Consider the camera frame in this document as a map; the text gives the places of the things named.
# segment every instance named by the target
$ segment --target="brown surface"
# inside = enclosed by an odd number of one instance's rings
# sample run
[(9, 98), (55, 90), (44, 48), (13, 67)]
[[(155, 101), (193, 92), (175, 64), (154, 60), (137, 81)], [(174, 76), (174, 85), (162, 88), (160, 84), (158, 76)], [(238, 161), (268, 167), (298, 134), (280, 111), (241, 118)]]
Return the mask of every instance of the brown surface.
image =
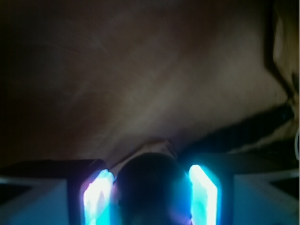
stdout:
[(286, 100), (264, 66), (269, 1), (1, 5), (0, 165), (175, 150)]

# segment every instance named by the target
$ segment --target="dark object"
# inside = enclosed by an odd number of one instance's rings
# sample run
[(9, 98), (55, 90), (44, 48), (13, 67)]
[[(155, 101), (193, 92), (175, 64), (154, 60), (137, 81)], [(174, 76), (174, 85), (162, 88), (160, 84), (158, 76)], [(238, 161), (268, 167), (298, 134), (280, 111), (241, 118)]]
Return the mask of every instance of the dark object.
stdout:
[(191, 218), (191, 183), (172, 158), (146, 153), (130, 160), (112, 189), (113, 224), (187, 224)]

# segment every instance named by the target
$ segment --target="glowing blue panel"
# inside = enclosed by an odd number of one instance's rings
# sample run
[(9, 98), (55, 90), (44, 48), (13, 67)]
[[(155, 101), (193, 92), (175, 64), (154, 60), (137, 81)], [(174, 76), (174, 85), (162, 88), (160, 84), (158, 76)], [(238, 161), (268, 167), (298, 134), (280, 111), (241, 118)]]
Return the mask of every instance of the glowing blue panel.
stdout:
[(217, 224), (218, 188), (199, 165), (189, 169), (189, 178), (193, 184), (192, 221), (193, 224)]
[(86, 225), (110, 224), (109, 200), (114, 176), (102, 170), (83, 194), (84, 219)]

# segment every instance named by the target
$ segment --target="led light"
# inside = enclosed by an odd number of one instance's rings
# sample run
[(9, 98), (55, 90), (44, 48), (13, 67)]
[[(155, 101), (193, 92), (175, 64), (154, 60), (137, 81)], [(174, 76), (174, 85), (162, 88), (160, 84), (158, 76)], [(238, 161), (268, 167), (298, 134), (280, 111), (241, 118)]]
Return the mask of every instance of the led light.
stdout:
[(108, 205), (113, 181), (113, 174), (102, 170), (85, 190), (83, 204), (86, 225), (110, 224)]
[(218, 208), (217, 186), (199, 165), (191, 166), (188, 174), (193, 184), (193, 224), (215, 225)]

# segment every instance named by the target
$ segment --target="dark rounded object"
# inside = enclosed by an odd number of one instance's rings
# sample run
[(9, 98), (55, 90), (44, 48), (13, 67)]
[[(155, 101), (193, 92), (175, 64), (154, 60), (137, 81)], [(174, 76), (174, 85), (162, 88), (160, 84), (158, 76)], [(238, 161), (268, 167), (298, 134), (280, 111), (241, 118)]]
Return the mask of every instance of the dark rounded object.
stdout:
[(188, 175), (173, 158), (142, 154), (118, 173), (111, 195), (112, 221), (120, 225), (188, 225), (191, 194)]

